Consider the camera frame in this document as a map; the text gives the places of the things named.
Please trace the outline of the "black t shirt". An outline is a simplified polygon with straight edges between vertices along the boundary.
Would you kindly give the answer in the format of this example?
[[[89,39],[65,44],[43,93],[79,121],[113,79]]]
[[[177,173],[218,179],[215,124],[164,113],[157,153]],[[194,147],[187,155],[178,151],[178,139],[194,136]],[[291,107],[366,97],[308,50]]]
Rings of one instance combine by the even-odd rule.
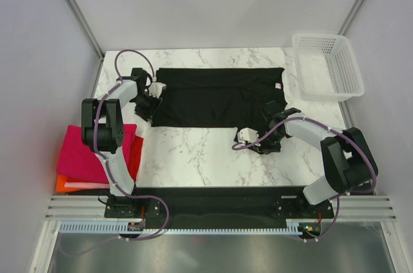
[[[283,68],[160,68],[166,85],[153,127],[251,128],[263,136],[269,129],[263,111],[276,112],[287,102]]]

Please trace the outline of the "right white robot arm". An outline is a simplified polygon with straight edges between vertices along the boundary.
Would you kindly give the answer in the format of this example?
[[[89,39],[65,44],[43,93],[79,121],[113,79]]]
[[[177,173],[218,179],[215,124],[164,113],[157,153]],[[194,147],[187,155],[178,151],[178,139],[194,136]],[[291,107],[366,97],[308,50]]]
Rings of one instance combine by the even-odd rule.
[[[253,146],[260,154],[281,151],[281,141],[296,137],[321,152],[324,174],[303,188],[296,197],[300,216],[310,217],[319,204],[343,194],[368,194],[374,191],[378,167],[358,128],[330,128],[289,108],[280,112],[274,101],[264,105],[262,114],[267,132]]]

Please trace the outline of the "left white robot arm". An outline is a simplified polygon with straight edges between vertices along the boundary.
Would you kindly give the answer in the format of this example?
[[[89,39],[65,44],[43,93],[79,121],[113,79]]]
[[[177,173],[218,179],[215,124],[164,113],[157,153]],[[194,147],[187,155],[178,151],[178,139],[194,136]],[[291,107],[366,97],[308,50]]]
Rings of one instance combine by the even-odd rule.
[[[126,131],[122,109],[134,103],[138,116],[151,123],[165,90],[164,83],[142,68],[134,68],[99,99],[81,103],[81,140],[101,162],[109,182],[106,218],[144,218],[148,200],[134,197],[136,183],[123,155]]]

